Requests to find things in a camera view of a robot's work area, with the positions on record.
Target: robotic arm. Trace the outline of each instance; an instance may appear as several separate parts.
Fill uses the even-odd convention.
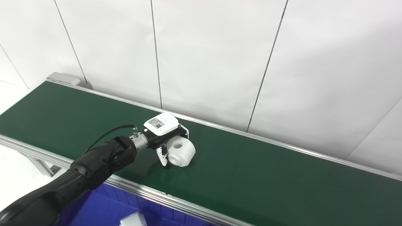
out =
[[[134,162],[137,151],[141,149],[155,149],[161,164],[169,167],[167,142],[175,136],[188,139],[188,130],[168,113],[148,120],[144,127],[143,132],[138,132],[133,126],[131,137],[117,136],[89,148],[64,174],[2,210],[0,226],[53,225],[70,203]]]

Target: blue bin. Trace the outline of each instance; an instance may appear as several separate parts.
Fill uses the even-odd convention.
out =
[[[148,226],[215,226],[107,184],[72,203],[54,226],[119,226],[121,219],[137,211]]]

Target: hole in white part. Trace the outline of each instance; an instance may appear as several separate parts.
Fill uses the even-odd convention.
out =
[[[183,146],[182,143],[178,143],[178,144],[175,144],[173,147],[174,147],[174,148],[181,148],[182,146]]]
[[[180,161],[178,159],[176,159],[175,157],[171,157],[169,158],[169,162],[171,162],[173,165],[180,165]]]

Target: white floor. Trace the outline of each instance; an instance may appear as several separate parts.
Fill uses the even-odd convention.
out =
[[[29,92],[26,88],[0,82],[0,114]],[[0,210],[51,180],[23,155],[0,145]]]

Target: white wall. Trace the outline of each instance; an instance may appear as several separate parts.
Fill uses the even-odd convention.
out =
[[[285,4],[1,1],[0,80],[33,89],[52,72],[73,74],[95,90],[402,174],[400,1],[289,0],[273,48]]]

